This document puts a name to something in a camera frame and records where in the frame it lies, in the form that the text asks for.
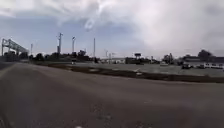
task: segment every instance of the pavement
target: pavement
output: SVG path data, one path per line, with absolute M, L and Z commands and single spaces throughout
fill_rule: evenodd
M 12 128 L 224 127 L 223 84 L 90 75 L 29 64 L 1 72 L 0 112 Z

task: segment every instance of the street light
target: street light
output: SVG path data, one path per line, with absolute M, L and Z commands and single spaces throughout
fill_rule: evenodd
M 106 49 L 104 49 L 105 53 L 106 53 L 106 58 L 108 57 L 108 51 Z
M 33 44 L 31 44 L 31 47 L 30 47 L 30 55 L 33 55 Z
M 59 33 L 59 36 L 58 36 L 59 46 L 57 47 L 59 55 L 61 54 L 62 36 L 63 36 L 63 34 L 62 33 Z
M 75 37 L 72 37 L 72 53 L 74 53 Z

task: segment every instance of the car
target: car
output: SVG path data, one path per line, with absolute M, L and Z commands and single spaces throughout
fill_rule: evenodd
M 77 60 L 75 58 L 72 59 L 72 64 L 75 64 Z
M 166 62 L 161 62 L 160 66 L 168 66 L 168 64 Z
M 197 66 L 198 69 L 205 69 L 205 66 L 204 65 L 199 65 Z
M 191 66 L 189 64 L 183 64 L 182 69 L 190 69 Z

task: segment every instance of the white cloud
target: white cloud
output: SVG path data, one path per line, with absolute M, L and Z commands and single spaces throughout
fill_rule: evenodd
M 135 30 L 133 36 L 157 55 L 196 54 L 201 48 L 215 52 L 224 47 L 222 0 L 0 0 L 2 16 L 17 17 L 27 11 L 55 17 L 60 23 L 89 19 L 87 29 L 94 23 L 127 23 Z

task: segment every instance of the low building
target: low building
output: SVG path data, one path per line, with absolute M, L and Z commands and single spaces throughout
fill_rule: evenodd
M 191 67 L 204 66 L 205 68 L 219 68 L 224 67 L 224 57 L 210 57 L 207 60 L 201 60 L 196 56 L 184 57 L 184 64 L 188 64 Z
M 125 64 L 125 58 L 106 58 L 101 59 L 101 63 L 110 63 L 110 64 Z

